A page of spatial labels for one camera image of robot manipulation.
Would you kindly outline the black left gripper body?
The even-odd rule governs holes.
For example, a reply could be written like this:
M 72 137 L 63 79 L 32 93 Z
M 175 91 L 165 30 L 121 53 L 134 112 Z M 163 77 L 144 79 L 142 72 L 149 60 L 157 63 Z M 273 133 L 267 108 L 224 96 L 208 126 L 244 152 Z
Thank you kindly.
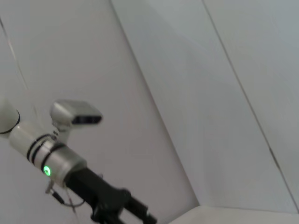
M 111 186 L 88 168 L 71 173 L 66 186 L 90 205 L 94 222 L 103 222 L 104 210 L 123 210 L 131 197 L 128 190 Z

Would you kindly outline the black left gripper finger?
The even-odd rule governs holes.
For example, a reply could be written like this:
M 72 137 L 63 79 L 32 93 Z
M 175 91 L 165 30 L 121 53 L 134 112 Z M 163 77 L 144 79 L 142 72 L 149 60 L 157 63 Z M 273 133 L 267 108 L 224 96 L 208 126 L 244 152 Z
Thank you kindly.
M 157 219 L 148 212 L 148 207 L 134 197 L 131 197 L 125 204 L 125 209 L 135 217 L 139 218 L 143 224 L 156 224 Z
M 104 210 L 103 212 L 103 223 L 104 224 L 124 224 L 120 219 L 122 209 L 120 210 Z

